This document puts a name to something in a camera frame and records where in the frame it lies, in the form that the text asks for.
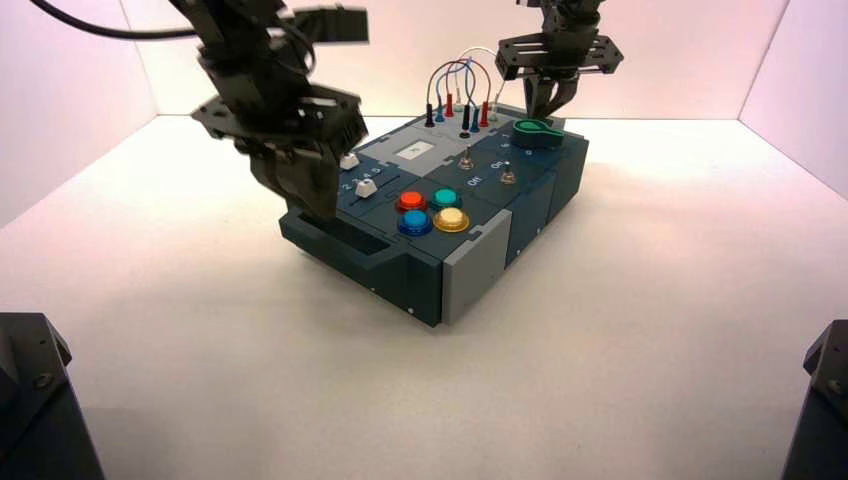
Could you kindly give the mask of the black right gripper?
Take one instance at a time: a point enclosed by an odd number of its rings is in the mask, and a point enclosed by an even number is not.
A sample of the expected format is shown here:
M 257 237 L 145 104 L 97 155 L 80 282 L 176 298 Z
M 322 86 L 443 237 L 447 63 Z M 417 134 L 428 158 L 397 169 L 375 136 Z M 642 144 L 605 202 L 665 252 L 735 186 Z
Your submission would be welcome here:
M 528 118 L 543 120 L 576 95 L 580 74 L 613 74 L 624 55 L 609 36 L 585 32 L 539 32 L 498 43 L 495 64 L 504 80 L 523 79 Z M 550 78 L 562 78 L 554 81 Z

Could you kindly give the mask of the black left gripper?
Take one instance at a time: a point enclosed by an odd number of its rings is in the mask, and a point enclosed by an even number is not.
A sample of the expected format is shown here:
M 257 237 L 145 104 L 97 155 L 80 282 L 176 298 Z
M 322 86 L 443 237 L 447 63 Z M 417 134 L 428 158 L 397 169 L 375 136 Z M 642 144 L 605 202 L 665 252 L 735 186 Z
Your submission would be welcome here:
M 367 134 L 352 94 L 311 84 L 279 62 L 203 62 L 217 96 L 192 114 L 210 136 L 270 144 L 250 154 L 256 180 L 312 217 L 336 216 L 340 157 Z

